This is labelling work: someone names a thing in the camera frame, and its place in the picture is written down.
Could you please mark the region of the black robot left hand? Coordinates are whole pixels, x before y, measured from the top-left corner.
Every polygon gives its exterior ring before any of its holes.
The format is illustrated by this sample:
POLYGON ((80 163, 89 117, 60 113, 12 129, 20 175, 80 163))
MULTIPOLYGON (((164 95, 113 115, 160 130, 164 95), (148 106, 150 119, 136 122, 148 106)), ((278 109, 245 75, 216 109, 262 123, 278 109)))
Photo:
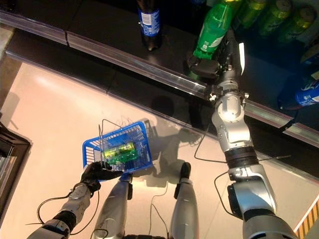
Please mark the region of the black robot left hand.
POLYGON ((111 180, 120 177, 123 171, 113 171, 111 167, 104 169, 101 162, 94 162, 85 167, 81 175, 81 183, 84 183, 91 194, 100 190, 100 181, 111 180))

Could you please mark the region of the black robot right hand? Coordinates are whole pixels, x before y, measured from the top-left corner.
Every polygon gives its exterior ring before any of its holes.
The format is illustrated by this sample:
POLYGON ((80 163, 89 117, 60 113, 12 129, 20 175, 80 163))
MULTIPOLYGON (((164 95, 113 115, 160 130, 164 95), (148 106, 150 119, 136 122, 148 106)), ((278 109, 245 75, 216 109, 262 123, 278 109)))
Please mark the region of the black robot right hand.
POLYGON ((239 43, 232 28, 228 29, 217 50, 209 59, 201 59, 188 51, 184 62, 185 73, 196 81, 214 84, 222 73, 230 69, 238 79, 242 72, 239 43))

